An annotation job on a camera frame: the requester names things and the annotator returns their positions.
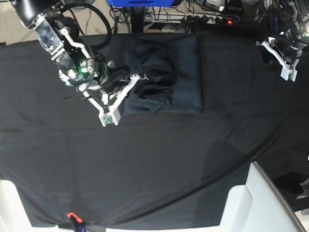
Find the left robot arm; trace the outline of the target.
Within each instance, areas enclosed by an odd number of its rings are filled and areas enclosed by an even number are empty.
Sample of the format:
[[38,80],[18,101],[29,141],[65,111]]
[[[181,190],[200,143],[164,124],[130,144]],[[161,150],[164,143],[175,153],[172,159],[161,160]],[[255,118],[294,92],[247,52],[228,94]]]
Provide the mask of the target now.
[[295,81],[300,59],[309,53],[309,2],[307,0],[273,0],[259,10],[270,22],[270,32],[256,45],[263,47],[281,65],[281,78]]

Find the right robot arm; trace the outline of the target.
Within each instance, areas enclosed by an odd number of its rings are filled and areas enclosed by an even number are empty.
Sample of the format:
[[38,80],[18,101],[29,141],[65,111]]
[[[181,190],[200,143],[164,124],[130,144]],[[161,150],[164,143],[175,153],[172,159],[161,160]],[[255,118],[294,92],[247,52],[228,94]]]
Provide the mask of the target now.
[[[41,47],[58,67],[58,76],[65,85],[75,87],[97,110],[103,127],[118,125],[119,106],[139,80],[146,76],[130,73],[127,65],[116,67],[112,60],[97,53],[111,42],[112,28],[105,15],[90,3],[69,3],[62,0],[11,0],[9,2],[24,27],[38,35]],[[95,12],[107,29],[107,38],[90,45],[76,17],[64,16],[75,7]]]

